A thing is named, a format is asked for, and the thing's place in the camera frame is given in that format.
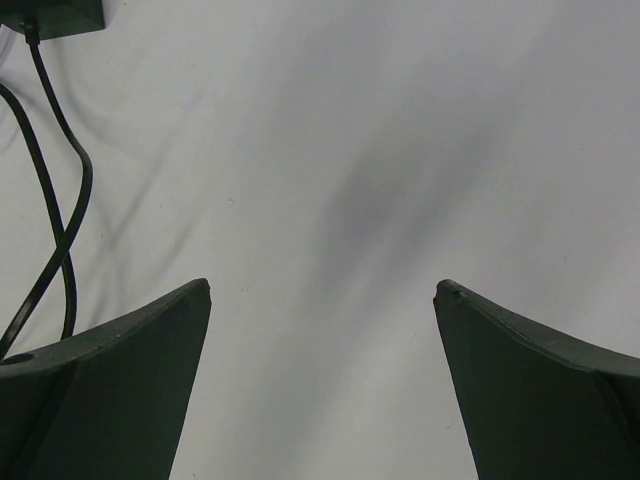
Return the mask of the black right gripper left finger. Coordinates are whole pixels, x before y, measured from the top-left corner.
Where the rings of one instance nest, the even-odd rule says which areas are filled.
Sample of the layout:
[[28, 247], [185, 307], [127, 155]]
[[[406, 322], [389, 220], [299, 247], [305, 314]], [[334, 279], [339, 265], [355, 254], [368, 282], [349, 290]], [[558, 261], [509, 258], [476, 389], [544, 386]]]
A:
[[2, 360], [2, 478], [169, 478], [210, 311], [196, 279]]

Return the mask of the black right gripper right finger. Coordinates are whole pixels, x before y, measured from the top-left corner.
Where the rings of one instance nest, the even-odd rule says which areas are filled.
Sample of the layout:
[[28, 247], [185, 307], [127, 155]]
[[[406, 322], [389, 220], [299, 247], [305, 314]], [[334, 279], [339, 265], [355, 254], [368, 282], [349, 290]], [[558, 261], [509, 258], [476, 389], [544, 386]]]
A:
[[481, 479], [636, 479], [639, 360], [452, 281], [434, 309]]

